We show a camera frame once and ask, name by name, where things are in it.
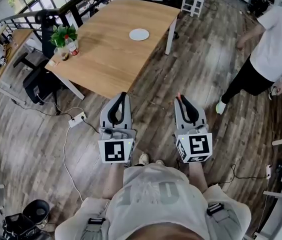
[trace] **white plate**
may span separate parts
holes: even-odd
[[[129,37],[134,41],[143,41],[150,36],[149,31],[143,28],[137,28],[130,32]]]

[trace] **black pants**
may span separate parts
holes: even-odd
[[[221,101],[227,104],[241,90],[245,90],[249,94],[257,96],[270,88],[273,84],[274,82],[264,78],[255,70],[250,62],[249,56],[222,96]]]

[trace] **staircase railing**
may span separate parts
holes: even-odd
[[[70,0],[62,7],[57,9],[48,9],[50,15],[56,17],[56,22],[64,26],[74,24],[79,28],[86,20],[92,17],[97,8],[103,4],[108,4],[111,0],[96,0],[89,6],[83,6],[82,3],[87,0]],[[8,34],[12,33],[15,29],[32,29],[38,40],[42,41],[41,26],[35,22],[35,15],[38,11],[31,11],[27,13],[19,13],[14,16],[6,17],[0,20],[0,24],[7,25],[6,31]]]

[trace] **black and white marker cube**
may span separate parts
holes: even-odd
[[[98,141],[102,162],[105,164],[126,163],[135,146],[133,138]]]
[[[204,162],[212,156],[212,133],[178,135],[176,147],[184,163]]]

